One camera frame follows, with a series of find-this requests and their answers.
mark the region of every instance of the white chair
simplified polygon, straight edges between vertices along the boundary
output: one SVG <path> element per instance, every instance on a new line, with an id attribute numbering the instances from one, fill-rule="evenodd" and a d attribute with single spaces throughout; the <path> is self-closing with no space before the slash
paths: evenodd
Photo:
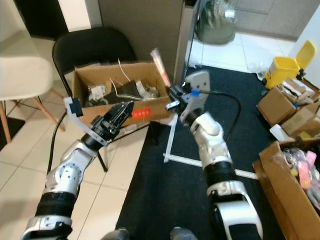
<path id="1" fill-rule="evenodd" d="M 0 117 L 7 143 L 11 142 L 11 136 L 3 101 L 32 99 L 44 115 L 57 124 L 37 99 L 50 91 L 52 85 L 53 69 L 47 60 L 38 56 L 0 56 Z"/>

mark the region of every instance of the black carpet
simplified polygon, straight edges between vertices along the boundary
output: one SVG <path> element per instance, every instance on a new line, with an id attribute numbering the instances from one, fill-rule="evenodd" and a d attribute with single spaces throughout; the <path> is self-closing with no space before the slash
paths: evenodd
<path id="1" fill-rule="evenodd" d="M 210 71 L 212 90 L 234 94 L 242 103 L 242 113 L 228 146 L 235 167 L 251 171 L 258 153 L 273 139 L 256 110 L 265 88 L 254 74 L 213 67 L 204 69 Z M 210 96 L 205 109 L 221 123 L 227 135 L 236 115 L 236 104 L 222 96 Z M 192 230 L 199 240 L 214 239 L 202 169 L 173 161 L 164 164 L 170 128 L 157 126 L 159 144 L 155 145 L 149 128 L 116 227 L 127 228 L 136 240 L 167 240 L 174 226 Z M 171 154 L 199 159 L 193 136 L 180 124 L 176 127 Z M 244 182 L 260 216 L 264 239 L 283 240 L 259 182 L 239 179 Z"/>
<path id="2" fill-rule="evenodd" d="M 8 123 L 8 128 L 9 128 L 11 139 L 16 135 L 16 133 L 26 123 L 24 120 L 11 118 L 11 117 L 7 117 L 6 121 Z M 2 127 L 2 124 L 0 122 L 0 151 L 1 151 L 1 149 L 3 149 L 5 147 L 6 144 L 7 144 L 7 141 L 6 141 L 4 128 Z"/>

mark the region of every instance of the chair backrest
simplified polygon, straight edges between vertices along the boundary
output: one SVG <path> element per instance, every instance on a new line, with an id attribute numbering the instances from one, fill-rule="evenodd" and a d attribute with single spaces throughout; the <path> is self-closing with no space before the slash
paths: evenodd
<path id="1" fill-rule="evenodd" d="M 61 36 L 52 49 L 54 65 L 69 96 L 71 89 L 65 74 L 75 67 L 91 63 L 132 62 L 136 55 L 128 39 L 111 27 L 98 27 L 69 32 Z"/>

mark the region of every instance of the black cord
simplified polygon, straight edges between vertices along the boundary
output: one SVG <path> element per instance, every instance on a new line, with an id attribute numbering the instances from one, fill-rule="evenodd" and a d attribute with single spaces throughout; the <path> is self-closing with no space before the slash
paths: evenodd
<path id="1" fill-rule="evenodd" d="M 63 121 L 63 119 L 65 118 L 65 116 L 67 115 L 67 110 L 64 111 L 64 113 L 62 114 L 62 116 L 60 117 L 59 121 L 57 122 L 55 129 L 53 131 L 52 134 L 52 139 L 51 139 L 51 146 L 50 146 L 50 156 L 49 156 L 49 163 L 48 163 L 48 169 L 46 171 L 46 174 L 48 175 L 48 173 L 51 171 L 51 166 L 52 166 L 52 161 L 54 158 L 54 148 L 55 148 L 55 140 L 56 140 L 56 135 L 57 135 L 57 131 L 58 128 L 61 124 L 61 122 Z"/>
<path id="2" fill-rule="evenodd" d="M 225 97 L 229 97 L 229 98 L 232 98 L 233 100 L 236 101 L 237 105 L 238 105 L 238 111 L 236 113 L 236 116 L 233 120 L 233 123 L 231 125 L 231 128 L 230 128 L 230 131 L 226 137 L 226 140 L 225 142 L 228 143 L 234 129 L 235 129 L 235 126 L 238 122 L 238 119 L 239 119 L 239 116 L 240 116 L 240 113 L 242 111 L 242 106 L 241 106 L 241 102 L 239 101 L 239 99 L 237 97 L 235 97 L 234 95 L 232 94 L 229 94 L 229 93 L 225 93 L 225 92 L 222 92 L 222 91 L 204 91 L 204 90 L 200 90 L 200 93 L 202 94 L 209 94 L 209 95 L 215 95 L 215 96 L 225 96 Z"/>

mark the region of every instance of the yellow bucket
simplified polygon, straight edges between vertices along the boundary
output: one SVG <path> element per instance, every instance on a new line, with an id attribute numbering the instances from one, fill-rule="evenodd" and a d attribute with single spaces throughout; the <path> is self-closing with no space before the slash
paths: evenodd
<path id="1" fill-rule="evenodd" d="M 266 72 L 265 87 L 272 89 L 281 84 L 287 78 L 295 78 L 300 69 L 305 69 L 316 54 L 316 48 L 307 40 L 294 58 L 285 56 L 276 56 L 271 66 Z"/>

